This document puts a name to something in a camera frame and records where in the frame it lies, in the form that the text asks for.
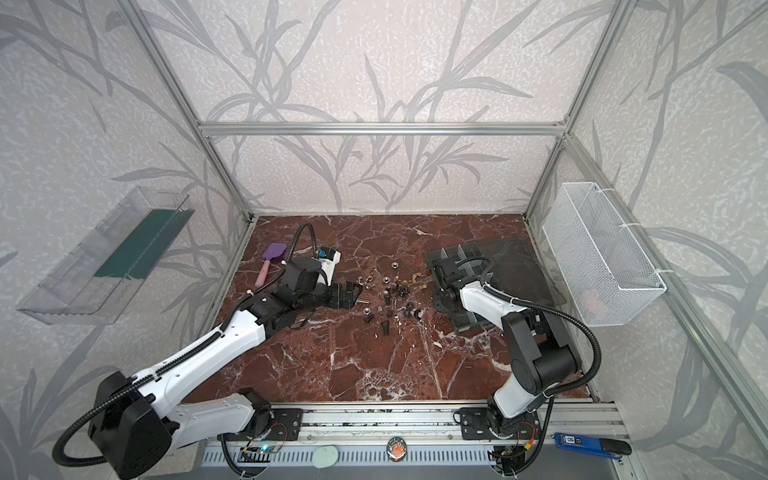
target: marble table surface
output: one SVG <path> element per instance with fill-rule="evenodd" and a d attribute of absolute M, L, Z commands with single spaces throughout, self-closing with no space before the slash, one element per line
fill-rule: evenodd
<path fill-rule="evenodd" d="M 349 400 L 437 400 L 488 398 L 510 375 L 500 329 L 454 333 L 449 318 L 432 310 L 432 283 L 425 253 L 479 240 L 522 238 L 530 242 L 520 215 L 369 215 L 333 217 L 260 217 L 234 277 L 220 318 L 253 285 L 270 242 L 290 243 L 294 231 L 311 221 L 319 247 L 341 252 L 334 280 L 373 276 L 369 300 L 374 313 L 384 305 L 384 276 L 429 280 L 412 287 L 408 300 L 425 310 L 416 321 L 391 318 L 388 336 L 382 314 L 363 321 L 358 304 L 351 310 L 319 308 L 301 329 L 283 329 L 198 386 L 188 402 L 228 396 L 250 387 L 270 402 Z M 305 231 L 296 253 L 310 250 Z M 394 270 L 392 262 L 399 267 Z M 277 271 L 273 266 L 272 273 Z M 403 303 L 398 299 L 397 307 Z M 586 389 L 567 392 L 587 397 Z"/>

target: mint green object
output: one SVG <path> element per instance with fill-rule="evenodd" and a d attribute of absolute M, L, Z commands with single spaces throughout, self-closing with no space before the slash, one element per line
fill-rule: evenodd
<path fill-rule="evenodd" d="M 328 468 L 339 461 L 339 450 L 333 445 L 326 445 L 312 454 L 312 464 L 316 468 Z"/>
<path fill-rule="evenodd" d="M 192 210 L 157 208 L 128 234 L 94 276 L 146 280 L 165 250 L 192 216 Z"/>

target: spatula handle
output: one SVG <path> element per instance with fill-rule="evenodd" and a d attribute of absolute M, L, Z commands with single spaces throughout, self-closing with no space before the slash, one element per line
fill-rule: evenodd
<path fill-rule="evenodd" d="M 262 286 L 266 282 L 266 274 L 270 271 L 270 261 L 264 260 L 264 265 L 261 267 L 259 277 L 256 278 L 256 286 Z"/>

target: wallpaper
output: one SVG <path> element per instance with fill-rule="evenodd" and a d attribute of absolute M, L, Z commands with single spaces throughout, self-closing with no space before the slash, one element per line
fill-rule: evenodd
<path fill-rule="evenodd" d="M 553 137 L 226 137 L 253 211 L 521 213 Z"/>
<path fill-rule="evenodd" d="M 111 2 L 0 3 L 0 478 L 92 478 L 50 451 L 99 381 L 196 339 L 246 226 Z M 18 302 L 137 185 L 195 209 L 110 326 L 40 323 Z M 84 433 L 69 452 L 96 453 Z"/>
<path fill-rule="evenodd" d="M 560 121 L 613 0 L 141 0 L 204 121 Z"/>
<path fill-rule="evenodd" d="M 558 308 L 572 315 L 578 313 L 541 226 L 559 186 L 578 181 L 587 179 L 567 154 L 561 155 L 529 218 L 540 258 L 558 291 L 568 298 Z M 633 455 L 648 478 L 768 478 L 768 458 L 663 297 L 626 325 L 593 331 L 603 354 L 594 390 L 602 401 L 617 403 L 632 438 Z M 572 335 L 588 369 L 591 346 L 577 330 Z"/>
<path fill-rule="evenodd" d="M 637 10 L 576 131 L 768 395 L 766 13 Z"/>
<path fill-rule="evenodd" d="M 764 392 L 766 11 L 768 2 L 638 3 L 575 129 Z M 554 270 L 541 224 L 559 183 L 582 179 L 566 157 L 531 218 Z M 649 478 L 768 478 L 662 299 L 596 334 L 599 394 L 620 406 Z"/>

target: white wire basket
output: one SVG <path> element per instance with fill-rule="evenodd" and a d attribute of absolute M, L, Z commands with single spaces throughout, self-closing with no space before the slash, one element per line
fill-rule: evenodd
<path fill-rule="evenodd" d="M 543 228 L 587 325 L 624 325 L 667 290 L 596 183 L 562 184 Z"/>

